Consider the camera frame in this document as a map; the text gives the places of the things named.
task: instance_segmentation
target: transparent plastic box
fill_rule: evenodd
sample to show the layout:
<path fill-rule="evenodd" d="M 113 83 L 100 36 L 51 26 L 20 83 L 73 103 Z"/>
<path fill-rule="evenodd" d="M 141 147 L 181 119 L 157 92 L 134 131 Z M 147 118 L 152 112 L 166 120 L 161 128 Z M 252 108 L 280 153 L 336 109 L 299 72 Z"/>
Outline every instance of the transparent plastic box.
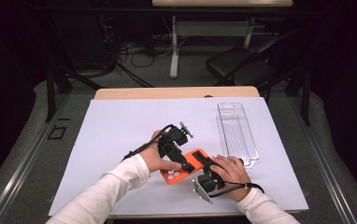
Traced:
<path fill-rule="evenodd" d="M 251 168 L 259 156 L 242 104 L 218 104 L 217 123 L 224 156 L 238 157 Z"/>

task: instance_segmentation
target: orange box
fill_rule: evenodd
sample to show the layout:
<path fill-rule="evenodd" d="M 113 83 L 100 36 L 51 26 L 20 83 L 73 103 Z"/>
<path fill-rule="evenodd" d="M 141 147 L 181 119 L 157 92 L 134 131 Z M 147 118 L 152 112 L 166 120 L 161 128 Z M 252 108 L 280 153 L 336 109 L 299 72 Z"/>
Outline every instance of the orange box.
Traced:
<path fill-rule="evenodd" d="M 164 177 L 164 180 L 166 181 L 167 184 L 174 185 L 178 183 L 180 180 L 184 179 L 185 177 L 204 168 L 204 165 L 193 156 L 193 153 L 196 151 L 200 151 L 205 157 L 208 157 L 207 153 L 202 148 L 194 149 L 193 151 L 185 154 L 184 157 L 187 160 L 187 162 L 190 163 L 195 168 L 190 174 L 188 174 L 182 169 L 179 169 L 177 171 L 161 170 L 161 174 Z"/>

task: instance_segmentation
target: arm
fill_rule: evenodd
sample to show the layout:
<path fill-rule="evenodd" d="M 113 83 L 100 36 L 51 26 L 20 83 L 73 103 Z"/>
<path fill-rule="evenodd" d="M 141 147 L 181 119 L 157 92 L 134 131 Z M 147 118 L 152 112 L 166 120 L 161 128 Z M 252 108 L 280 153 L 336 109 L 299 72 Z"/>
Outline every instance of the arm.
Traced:
<path fill-rule="evenodd" d="M 178 170 L 181 165 L 162 160 L 156 143 L 139 154 L 122 161 L 99 181 L 82 191 L 59 210 L 47 223 L 103 223 L 115 204 L 131 189 L 141 187 L 150 173 L 160 169 Z"/>
<path fill-rule="evenodd" d="M 225 158 L 217 156 L 212 158 L 219 166 L 210 168 L 224 181 L 232 183 L 249 183 L 250 178 L 243 167 L 243 163 L 235 157 Z M 235 185 L 226 184 L 221 191 L 230 189 Z M 278 205 L 263 194 L 259 189 L 236 189 L 227 193 L 227 196 L 237 202 L 238 209 L 246 215 L 253 224 L 257 223 L 299 223 L 293 216 L 286 213 Z"/>

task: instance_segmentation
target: white surface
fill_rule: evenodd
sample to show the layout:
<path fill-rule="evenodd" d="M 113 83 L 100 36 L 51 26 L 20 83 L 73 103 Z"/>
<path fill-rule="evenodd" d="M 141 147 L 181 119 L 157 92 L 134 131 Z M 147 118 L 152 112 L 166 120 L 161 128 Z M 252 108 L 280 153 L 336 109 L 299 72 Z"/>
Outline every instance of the white surface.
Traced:
<path fill-rule="evenodd" d="M 217 103 L 242 103 L 260 159 L 248 170 L 252 182 L 287 211 L 307 210 L 293 168 L 263 98 L 193 98 L 158 100 L 92 100 L 64 178 L 50 209 L 54 215 L 82 190 L 113 169 L 129 150 L 148 142 L 154 131 L 184 121 L 194 138 L 180 147 L 183 154 L 200 147 L 209 156 L 222 154 L 216 116 Z M 114 217 L 237 214 L 236 203 L 225 196 L 214 204 L 200 200 L 192 179 L 167 185 L 159 172 L 140 189 L 129 191 L 117 203 Z"/>

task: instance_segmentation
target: white long-sleeve shirt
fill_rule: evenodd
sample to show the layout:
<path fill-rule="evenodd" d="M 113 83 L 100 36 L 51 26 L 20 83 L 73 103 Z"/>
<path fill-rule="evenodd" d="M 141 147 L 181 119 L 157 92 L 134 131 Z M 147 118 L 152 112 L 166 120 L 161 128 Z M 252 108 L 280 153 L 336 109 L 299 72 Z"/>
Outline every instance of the white long-sleeve shirt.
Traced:
<path fill-rule="evenodd" d="M 82 191 L 48 220 L 47 224 L 103 223 L 127 191 L 141 187 L 149 178 L 147 164 L 140 155 L 134 155 Z M 253 224 L 298 223 L 258 189 L 251 189 L 249 195 L 237 203 L 237 207 Z"/>

